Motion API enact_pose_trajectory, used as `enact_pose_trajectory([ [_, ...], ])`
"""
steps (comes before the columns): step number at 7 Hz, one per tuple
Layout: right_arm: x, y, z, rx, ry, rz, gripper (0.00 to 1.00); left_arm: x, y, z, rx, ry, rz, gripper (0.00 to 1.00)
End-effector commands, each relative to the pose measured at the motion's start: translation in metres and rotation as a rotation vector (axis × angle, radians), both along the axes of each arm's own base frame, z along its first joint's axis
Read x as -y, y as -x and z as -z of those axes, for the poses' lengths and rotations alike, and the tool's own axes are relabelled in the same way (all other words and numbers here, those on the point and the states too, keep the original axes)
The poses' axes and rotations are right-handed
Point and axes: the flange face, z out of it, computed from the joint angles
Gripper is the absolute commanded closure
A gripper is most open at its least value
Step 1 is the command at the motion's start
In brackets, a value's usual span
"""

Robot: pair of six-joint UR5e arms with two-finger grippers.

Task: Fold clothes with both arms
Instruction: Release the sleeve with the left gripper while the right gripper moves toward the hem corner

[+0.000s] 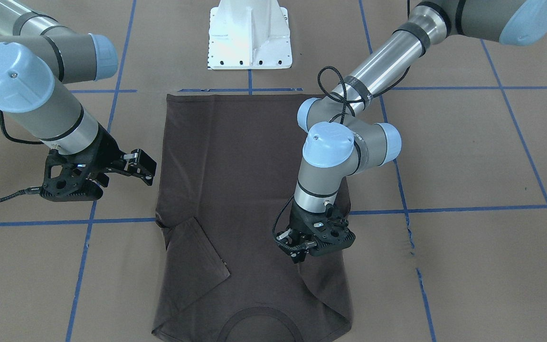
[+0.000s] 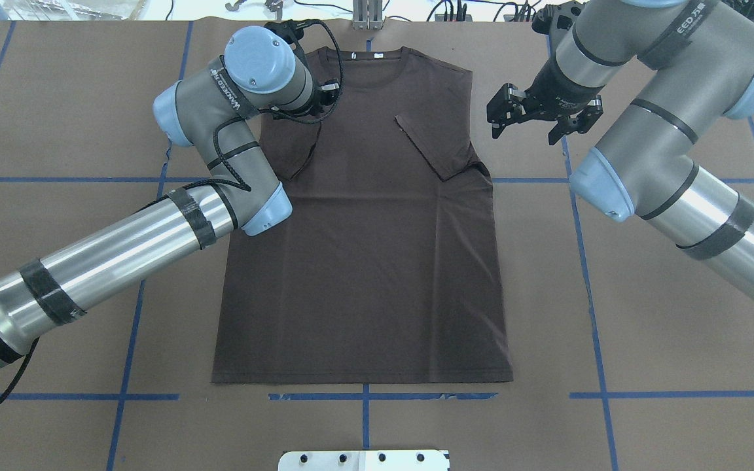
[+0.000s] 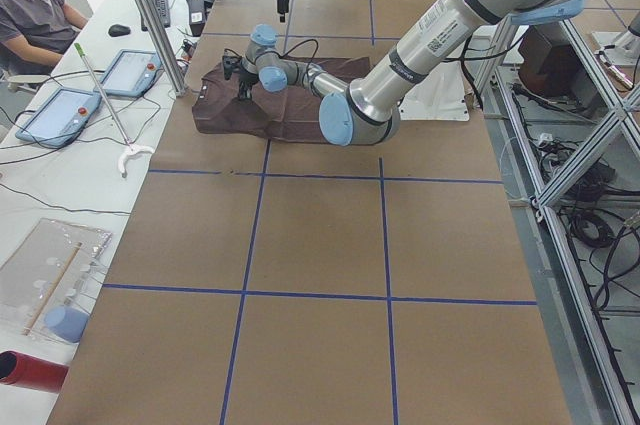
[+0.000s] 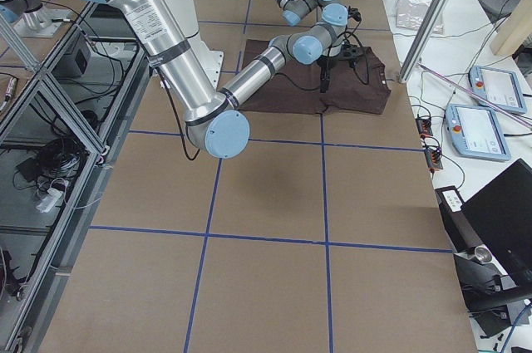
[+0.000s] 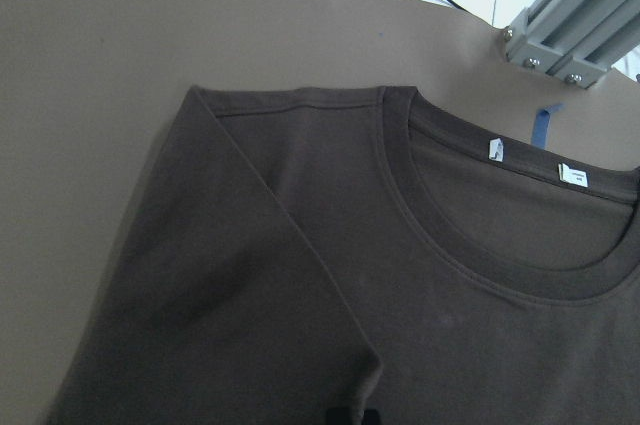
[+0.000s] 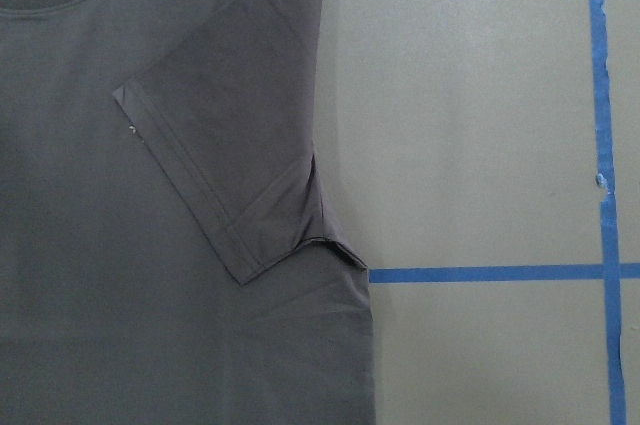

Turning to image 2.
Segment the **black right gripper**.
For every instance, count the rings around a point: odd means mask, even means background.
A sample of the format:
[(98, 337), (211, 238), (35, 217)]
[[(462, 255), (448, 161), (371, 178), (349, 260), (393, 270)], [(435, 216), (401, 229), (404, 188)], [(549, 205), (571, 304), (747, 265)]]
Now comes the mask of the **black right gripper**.
[(497, 139), (507, 126), (557, 119), (548, 132), (548, 145), (553, 146), (573, 132), (589, 132), (603, 116), (602, 98), (595, 98), (602, 89), (576, 83), (564, 74), (556, 59), (549, 59), (526, 91), (504, 83), (486, 105), (486, 120), (493, 139)]

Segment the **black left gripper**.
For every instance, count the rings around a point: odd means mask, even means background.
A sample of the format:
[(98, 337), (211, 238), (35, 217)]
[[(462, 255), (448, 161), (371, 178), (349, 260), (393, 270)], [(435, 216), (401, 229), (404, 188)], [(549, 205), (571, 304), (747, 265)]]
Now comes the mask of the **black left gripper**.
[(338, 62), (337, 66), (339, 77), (330, 78), (323, 83), (318, 81), (318, 71), (309, 69), (312, 75), (312, 95), (308, 115), (312, 118), (323, 118), (327, 114), (326, 107), (331, 107), (331, 113), (342, 95), (342, 63)]

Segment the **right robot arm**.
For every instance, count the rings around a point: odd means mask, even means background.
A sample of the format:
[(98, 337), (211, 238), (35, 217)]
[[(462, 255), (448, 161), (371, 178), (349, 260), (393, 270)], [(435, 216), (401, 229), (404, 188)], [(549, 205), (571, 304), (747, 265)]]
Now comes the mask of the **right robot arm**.
[(721, 1), (590, 1), (554, 38), (527, 90), (503, 84), (486, 107), (493, 138), (548, 120), (548, 143), (585, 133), (600, 92), (637, 59), (655, 76), (569, 176), (569, 187), (617, 222), (647, 221), (754, 300), (754, 203), (689, 158), (721, 117), (754, 114), (754, 21)]

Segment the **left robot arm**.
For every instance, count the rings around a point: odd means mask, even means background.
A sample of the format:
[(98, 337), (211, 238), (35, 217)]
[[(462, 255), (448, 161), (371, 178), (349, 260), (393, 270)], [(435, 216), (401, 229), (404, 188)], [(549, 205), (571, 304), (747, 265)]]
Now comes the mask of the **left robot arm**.
[(299, 124), (323, 120), (343, 81), (317, 82), (300, 40), (317, 19), (237, 30), (206, 68), (153, 101), (171, 143), (194, 147), (210, 177), (167, 191), (128, 217), (0, 278), (0, 369), (26, 360), (33, 343), (153, 272), (216, 244), (290, 217), (293, 206), (248, 122), (267, 114)]

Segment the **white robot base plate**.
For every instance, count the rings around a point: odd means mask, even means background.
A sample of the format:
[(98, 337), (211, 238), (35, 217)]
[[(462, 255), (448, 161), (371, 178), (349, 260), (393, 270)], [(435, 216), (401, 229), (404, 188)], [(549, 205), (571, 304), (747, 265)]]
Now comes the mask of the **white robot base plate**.
[(278, 470), (450, 470), (449, 452), (437, 449), (293, 451)]

